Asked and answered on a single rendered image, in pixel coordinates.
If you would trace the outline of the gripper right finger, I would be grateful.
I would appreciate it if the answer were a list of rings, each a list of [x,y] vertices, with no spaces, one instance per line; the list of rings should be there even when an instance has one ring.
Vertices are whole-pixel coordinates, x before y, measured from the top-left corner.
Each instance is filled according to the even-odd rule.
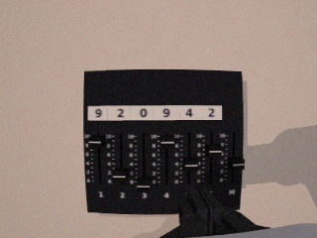
[[[206,236],[234,234],[270,228],[256,225],[239,211],[226,210],[208,187],[200,187],[198,193],[208,209]]]

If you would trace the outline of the black lighting desk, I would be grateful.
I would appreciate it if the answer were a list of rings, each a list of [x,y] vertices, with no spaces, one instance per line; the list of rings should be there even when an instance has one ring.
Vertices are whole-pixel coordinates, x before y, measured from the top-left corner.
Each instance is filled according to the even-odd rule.
[[[87,212],[179,214],[188,187],[240,210],[242,72],[85,71],[83,146]]]

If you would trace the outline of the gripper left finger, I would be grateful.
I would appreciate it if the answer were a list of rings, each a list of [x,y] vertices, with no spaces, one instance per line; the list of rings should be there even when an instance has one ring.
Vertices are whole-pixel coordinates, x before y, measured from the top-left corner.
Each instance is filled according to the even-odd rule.
[[[188,187],[186,192],[186,202],[181,202],[179,204],[180,225],[159,238],[190,238],[206,236],[207,219],[208,209],[203,199],[197,189]]]

